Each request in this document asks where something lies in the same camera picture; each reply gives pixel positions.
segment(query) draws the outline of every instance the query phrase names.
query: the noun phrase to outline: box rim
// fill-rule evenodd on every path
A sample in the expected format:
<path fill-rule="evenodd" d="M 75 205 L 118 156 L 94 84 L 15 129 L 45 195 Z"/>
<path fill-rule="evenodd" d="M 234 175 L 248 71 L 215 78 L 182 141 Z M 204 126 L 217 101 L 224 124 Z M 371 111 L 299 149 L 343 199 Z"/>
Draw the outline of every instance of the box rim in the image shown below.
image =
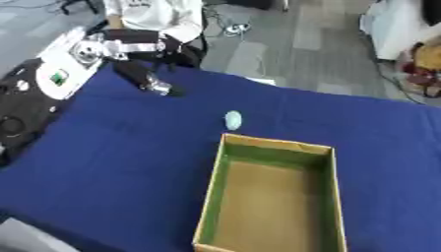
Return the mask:
<path fill-rule="evenodd" d="M 337 173 L 336 149 L 333 147 L 323 146 L 323 145 L 306 144 L 306 143 L 301 143 L 301 142 L 296 142 L 296 141 L 276 140 L 276 139 L 268 139 L 268 138 L 256 138 L 256 137 L 249 137 L 249 136 L 230 134 L 230 133 L 224 133 L 221 135 L 221 138 L 220 138 L 220 144 L 218 146 L 218 153 L 216 156 L 216 161 L 215 161 L 212 175 L 210 178 L 210 185 L 209 185 L 209 188 L 208 188 L 206 196 L 205 196 L 204 207 L 203 207 L 201 216 L 199 218 L 196 232 L 195 232 L 195 235 L 194 235 L 193 241 L 192 241 L 192 243 L 195 247 L 202 246 L 202 247 L 206 247 L 206 248 L 212 249 L 212 250 L 216 249 L 216 250 L 219 250 L 220 252 L 233 252 L 231 250 L 227 250 L 227 249 L 223 249 L 223 248 L 219 248 L 216 246 L 212 246 L 212 245 L 203 244 L 203 243 L 198 242 L 201 237 L 203 220 L 206 218 L 207 208 L 210 205 L 210 201 L 211 201 L 211 197 L 208 197 L 208 196 L 212 195 L 212 192 L 214 190 L 213 188 L 215 185 L 216 176 L 217 176 L 217 173 L 219 170 L 219 166 L 220 166 L 220 162 L 221 162 L 221 158 L 222 158 L 222 154 L 223 154 L 223 152 L 221 150 L 223 150 L 225 143 L 227 143 L 227 138 L 244 138 L 244 139 L 253 140 L 253 141 L 255 141 L 255 140 L 262 141 L 263 140 L 263 141 L 269 141 L 272 143 L 278 142 L 278 143 L 284 143 L 284 144 L 297 144 L 298 146 L 307 146 L 307 147 L 311 147 L 311 148 L 322 148 L 324 150 L 330 151 L 330 158 L 332 159 L 332 176 L 333 176 L 332 180 L 334 181 L 333 198 L 336 203 L 336 204 L 334 204 L 335 222 L 337 225 L 337 232 L 338 232 L 339 251 L 340 252 L 347 252 L 347 238 L 346 238 L 346 234 L 345 234 L 345 224 L 344 224 L 344 217 L 343 217 L 343 211 L 342 211 L 342 201 L 341 201 L 339 179 L 338 179 L 338 173 Z"/>

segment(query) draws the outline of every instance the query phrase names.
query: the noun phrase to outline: cardboard box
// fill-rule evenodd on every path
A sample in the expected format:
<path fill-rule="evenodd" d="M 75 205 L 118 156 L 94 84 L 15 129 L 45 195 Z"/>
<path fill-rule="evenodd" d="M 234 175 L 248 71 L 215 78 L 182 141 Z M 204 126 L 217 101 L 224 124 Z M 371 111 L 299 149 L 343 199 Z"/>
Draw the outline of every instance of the cardboard box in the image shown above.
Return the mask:
<path fill-rule="evenodd" d="M 198 252 L 346 252 L 335 151 L 222 136 Z"/>

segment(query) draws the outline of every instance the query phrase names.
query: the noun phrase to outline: wire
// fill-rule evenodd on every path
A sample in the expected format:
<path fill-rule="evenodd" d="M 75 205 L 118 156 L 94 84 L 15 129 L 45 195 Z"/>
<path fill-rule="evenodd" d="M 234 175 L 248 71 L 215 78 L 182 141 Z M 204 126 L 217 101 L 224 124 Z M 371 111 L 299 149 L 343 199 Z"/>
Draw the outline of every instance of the wire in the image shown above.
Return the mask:
<path fill-rule="evenodd" d="M 16 3 L 20 0 L 5 0 L 5 1 L 0 1 L 0 5 L 1 4 L 12 4 L 12 3 Z"/>
<path fill-rule="evenodd" d="M 426 105 L 426 103 L 414 99 L 414 98 L 413 98 L 413 97 L 412 97 L 412 96 L 411 96 L 411 95 L 410 95 L 410 94 L 409 94 L 409 93 L 403 88 L 403 86 L 401 85 L 400 81 L 397 80 L 397 78 L 392 77 L 392 79 L 391 79 L 391 78 L 386 77 L 386 76 L 383 74 L 383 72 L 381 71 L 379 63 L 374 62 L 374 64 L 375 64 L 375 68 L 376 68 L 376 70 L 377 70 L 378 75 L 379 75 L 383 80 L 385 80 L 385 81 L 389 82 L 390 84 L 394 85 L 399 91 L 401 91 L 401 92 L 405 95 L 405 97 L 406 97 L 407 99 L 409 99 L 410 101 L 412 101 L 412 102 L 414 102 L 414 103 L 416 103 L 416 104 Z"/>
<path fill-rule="evenodd" d="M 220 37 L 223 35 L 223 32 L 228 27 L 228 24 L 225 20 L 227 17 L 220 14 L 214 7 L 205 6 L 203 9 L 207 19 L 215 19 L 218 27 L 220 28 L 220 32 L 216 35 L 206 35 L 206 37 Z"/>
<path fill-rule="evenodd" d="M 365 43 L 365 42 L 366 42 L 366 38 L 367 38 L 368 41 L 370 41 L 370 43 L 369 43 L 368 45 L 366 45 L 366 43 Z M 424 103 L 424 102 L 421 102 L 421 101 L 418 101 L 418 100 L 414 99 L 414 98 L 409 94 L 409 92 L 406 91 L 406 90 L 403 88 L 403 86 L 401 85 L 400 81 L 397 80 L 396 77 L 389 78 L 389 77 L 387 77 L 387 76 L 383 73 L 383 71 L 382 71 L 381 68 L 380 68 L 380 63 L 376 60 L 376 56 L 375 56 L 375 53 L 374 53 L 374 48 L 373 48 L 373 46 L 372 46 L 372 41 L 369 39 L 369 36 L 367 36 L 367 35 L 364 34 L 364 35 L 363 35 L 362 43 L 365 45 L 365 47 L 366 47 L 367 50 L 369 51 L 369 58 L 370 58 L 370 60 L 372 61 L 372 63 L 374 64 L 374 66 L 375 66 L 375 70 L 376 70 L 376 72 L 377 72 L 377 75 L 378 75 L 381 79 L 383 79 L 383 80 L 387 81 L 388 83 L 394 85 L 395 88 L 397 88 L 399 91 L 401 91 L 401 92 L 405 95 L 405 97 L 406 97 L 408 100 L 410 100 L 410 101 L 412 101 L 412 102 L 414 102 L 414 103 L 416 103 L 416 104 L 427 105 L 427 104 Z"/>

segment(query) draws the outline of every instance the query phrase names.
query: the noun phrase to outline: blue tablecloth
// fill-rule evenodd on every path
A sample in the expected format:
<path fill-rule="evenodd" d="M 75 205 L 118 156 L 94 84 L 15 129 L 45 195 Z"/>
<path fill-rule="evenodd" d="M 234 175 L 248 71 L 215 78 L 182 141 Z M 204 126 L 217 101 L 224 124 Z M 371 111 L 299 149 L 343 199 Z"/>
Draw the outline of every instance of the blue tablecloth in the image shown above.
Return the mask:
<path fill-rule="evenodd" d="M 315 94 L 189 69 L 185 97 L 107 66 L 16 163 L 0 209 L 122 251 L 191 251 L 229 110 L 239 134 L 337 148 L 351 252 L 441 251 L 441 110 Z"/>

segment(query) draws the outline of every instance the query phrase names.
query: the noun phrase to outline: white shirt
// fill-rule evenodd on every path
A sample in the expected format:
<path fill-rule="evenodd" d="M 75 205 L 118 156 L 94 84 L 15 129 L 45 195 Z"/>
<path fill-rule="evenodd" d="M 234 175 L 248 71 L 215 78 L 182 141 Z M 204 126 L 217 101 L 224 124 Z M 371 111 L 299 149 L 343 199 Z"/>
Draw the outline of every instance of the white shirt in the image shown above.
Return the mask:
<path fill-rule="evenodd" d="M 189 42 L 202 32 L 202 0 L 104 0 L 106 15 L 124 27 L 169 34 Z"/>

